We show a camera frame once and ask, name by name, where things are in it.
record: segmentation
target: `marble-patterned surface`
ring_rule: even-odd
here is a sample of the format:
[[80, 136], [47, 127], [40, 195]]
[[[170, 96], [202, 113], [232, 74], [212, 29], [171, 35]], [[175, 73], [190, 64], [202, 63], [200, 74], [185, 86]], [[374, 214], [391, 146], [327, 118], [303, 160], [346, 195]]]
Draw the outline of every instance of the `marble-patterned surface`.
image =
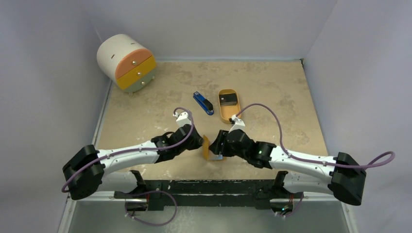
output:
[[[175, 131], [172, 111], [177, 106], [190, 109], [199, 134], [213, 141], [220, 129], [230, 129], [220, 120], [218, 106], [218, 92], [227, 88], [238, 92], [241, 107], [258, 102], [272, 108], [280, 119], [287, 148], [326, 155], [300, 61], [158, 63], [155, 79], [133, 95], [113, 87], [98, 148], [127, 147]], [[193, 99], [195, 91], [213, 104], [214, 115], [207, 115]], [[247, 134], [255, 141], [279, 143], [276, 121], [266, 109], [251, 107], [242, 119]], [[144, 179], [273, 179], [277, 172], [255, 168], [238, 157], [208, 162], [202, 149], [130, 169], [139, 170]]]

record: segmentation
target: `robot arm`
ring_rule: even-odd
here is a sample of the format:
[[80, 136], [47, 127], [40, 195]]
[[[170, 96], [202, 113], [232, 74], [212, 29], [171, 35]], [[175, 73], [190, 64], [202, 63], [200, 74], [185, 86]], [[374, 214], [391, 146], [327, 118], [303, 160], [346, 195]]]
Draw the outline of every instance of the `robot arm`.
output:
[[217, 139], [209, 146], [214, 154], [225, 157], [238, 156], [258, 168], [288, 170], [278, 173], [283, 179], [282, 188], [292, 193], [317, 192], [331, 194], [338, 200], [351, 205], [360, 205], [366, 172], [360, 168], [340, 168], [328, 164], [358, 165], [346, 153], [337, 157], [317, 156], [288, 150], [288, 153], [302, 159], [320, 161], [321, 164], [293, 159], [281, 147], [268, 142], [255, 142], [244, 130], [244, 122], [236, 116], [231, 118], [230, 131], [220, 130]]
[[130, 192], [136, 188], [137, 177], [132, 172], [116, 171], [135, 165], [171, 160], [185, 150], [201, 147], [203, 138], [192, 126], [189, 114], [183, 112], [175, 117], [179, 126], [176, 132], [156, 136], [139, 145], [115, 150], [96, 150], [93, 145], [83, 147], [63, 166], [71, 198], [83, 199], [97, 191]]

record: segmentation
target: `purple cable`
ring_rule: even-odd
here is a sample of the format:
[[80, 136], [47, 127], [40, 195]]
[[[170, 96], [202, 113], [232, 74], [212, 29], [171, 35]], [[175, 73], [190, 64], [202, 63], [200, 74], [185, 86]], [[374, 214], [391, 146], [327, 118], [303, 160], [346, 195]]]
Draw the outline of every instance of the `purple cable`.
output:
[[126, 207], [127, 202], [124, 204], [124, 210], [126, 211], [126, 215], [127, 215], [129, 218], [133, 219], [133, 220], [136, 220], [136, 221], [138, 221], [138, 222], [141, 222], [141, 223], [143, 223], [143, 224], [146, 224], [146, 225], [149, 225], [149, 226], [152, 226], [152, 227], [161, 227], [161, 226], [164, 226], [164, 225], [166, 225], [166, 224], [169, 224], [169, 223], [174, 219], [174, 217], [176, 216], [176, 213], [177, 213], [177, 202], [176, 202], [176, 199], [174, 199], [174, 197], [173, 197], [170, 193], [165, 192], [165, 191], [162, 191], [162, 190], [155, 190], [155, 191], [149, 191], [149, 192], [144, 192], [144, 193], [139, 193], [139, 194], [132, 194], [132, 196], [137, 196], [137, 197], [138, 197], [138, 196], [143, 196], [143, 195], [147, 195], [147, 194], [151, 194], [151, 193], [163, 193], [163, 194], [165, 194], [165, 195], [167, 195], [167, 196], [169, 196], [169, 197], [171, 198], [171, 200], [172, 200], [173, 203], [174, 203], [174, 213], [173, 213], [173, 216], [172, 216], [169, 220], [167, 220], [167, 221], [164, 222], [164, 223], [151, 223], [151, 222], [146, 222], [146, 221], [144, 221], [144, 220], [142, 220], [142, 219], [133, 217], [133, 216], [131, 216], [131, 215], [127, 212], [127, 207]]
[[74, 179], [77, 175], [79, 175], [80, 173], [82, 173], [84, 170], [86, 170], [87, 168], [89, 168], [89, 167], [92, 166], [93, 164], [99, 162], [100, 160], [107, 159], [108, 157], [113, 157], [113, 156], [116, 156], [116, 155], [118, 155], [118, 154], [125, 153], [125, 152], [134, 152], [134, 151], [142, 151], [142, 150], [168, 150], [168, 149], [177, 147], [177, 146], [181, 145], [182, 143], [184, 143], [184, 142], [190, 137], [190, 135], [191, 135], [192, 132], [193, 132], [193, 128], [194, 128], [193, 117], [192, 117], [191, 111], [189, 111], [189, 110], [187, 110], [187, 109], [185, 109], [185, 108], [182, 108], [182, 107], [177, 107], [177, 108], [175, 108], [175, 109], [173, 110], [173, 113], [175, 114], [175, 113], [176, 113], [176, 110], [178, 110], [178, 109], [187, 112], [187, 113], [189, 114], [189, 119], [190, 119], [191, 122], [192, 122], [192, 125], [191, 125], [191, 127], [190, 127], [190, 130], [189, 130], [188, 135], [186, 135], [186, 137], [183, 138], [182, 141], [180, 141], [180, 142], [178, 142], [178, 143], [176, 143], [176, 144], [173, 144], [173, 145], [171, 145], [171, 146], [167, 146], [167, 147], [159, 147], [159, 148], [134, 148], [134, 149], [127, 149], [127, 150], [120, 150], [120, 151], [114, 152], [114, 153], [112, 153], [112, 154], [105, 155], [105, 156], [102, 156], [102, 157], [100, 157], [100, 158], [97, 158], [97, 159], [91, 161], [90, 163], [84, 165], [84, 166], [83, 166], [82, 168], [80, 168], [78, 171], [76, 171], [76, 172], [64, 183], [64, 185], [63, 185], [63, 187], [62, 187], [62, 192], [63, 192], [63, 193], [68, 193], [69, 190], [66, 190], [66, 187], [69, 185], [69, 183], [72, 182], [73, 179]]
[[299, 200], [299, 202], [297, 203], [297, 205], [296, 205], [296, 207], [292, 210], [292, 212], [290, 212], [290, 213], [288, 213], [287, 215], [285, 215], [285, 217], [290, 217], [290, 216], [292, 216], [294, 213], [296, 213], [296, 211], [299, 209], [299, 207], [300, 207], [300, 204], [302, 203], [302, 200], [303, 200], [303, 197], [304, 197], [305, 195], [303, 195], [303, 193], [302, 193], [302, 196], [300, 197], [300, 200]]
[[[249, 107], [254, 106], [254, 105], [257, 105], [257, 106], [261, 106], [261, 107], [266, 108], [266, 109], [275, 117], [276, 122], [277, 122], [277, 126], [279, 127], [279, 143], [280, 143], [280, 147], [282, 148], [282, 150], [283, 150], [287, 155], [289, 155], [291, 158], [293, 158], [293, 159], [295, 159], [295, 160], [302, 161], [302, 162], [313, 163], [313, 164], [322, 164], [322, 165], [324, 164], [324, 163], [321, 162], [321, 161], [316, 161], [316, 160], [311, 160], [311, 159], [302, 159], [302, 158], [296, 157], [296, 156], [292, 155], [291, 153], [289, 153], [289, 152], [286, 150], [286, 148], [283, 146], [283, 133], [282, 133], [282, 127], [280, 126], [279, 118], [277, 118], [276, 114], [275, 114], [275, 113], [272, 111], [272, 109], [270, 109], [268, 106], [266, 106], [266, 105], [264, 105], [264, 104], [261, 104], [261, 103], [252, 103], [252, 104], [249, 104], [249, 105], [247, 105], [246, 107], [244, 107], [239, 113], [236, 114], [236, 116], [239, 116], [244, 110], [246, 110], [246, 109], [248, 109]], [[384, 156], [386, 156], [386, 155], [388, 155], [388, 154], [390, 154], [391, 156], [390, 156], [387, 160], [375, 164], [376, 161], [378, 161], [379, 159], [381, 159], [382, 157], [384, 157]], [[393, 152], [393, 151], [387, 151], [387, 152], [385, 152], [385, 153], [380, 154], [378, 157], [376, 157], [375, 159], [373, 159], [373, 160], [372, 160], [371, 162], [369, 162], [367, 165], [343, 165], [343, 164], [334, 164], [334, 163], [329, 163], [329, 162], [325, 162], [325, 165], [337, 166], [337, 167], [342, 167], [342, 168], [364, 168], [364, 169], [366, 170], [366, 169], [372, 168], [372, 167], [383, 166], [383, 165], [391, 162], [394, 158], [395, 158], [395, 152]], [[297, 204], [296, 208], [295, 208], [292, 212], [290, 212], [289, 214], [285, 215], [285, 217], [290, 217], [291, 215], [293, 215], [293, 214], [296, 212], [296, 210], [300, 207], [300, 204], [301, 204], [301, 202], [302, 202], [302, 200], [303, 200], [303, 197], [304, 197], [304, 195], [303, 195], [303, 193], [302, 193], [302, 197], [300, 198], [300, 201], [299, 201], [299, 203]]]

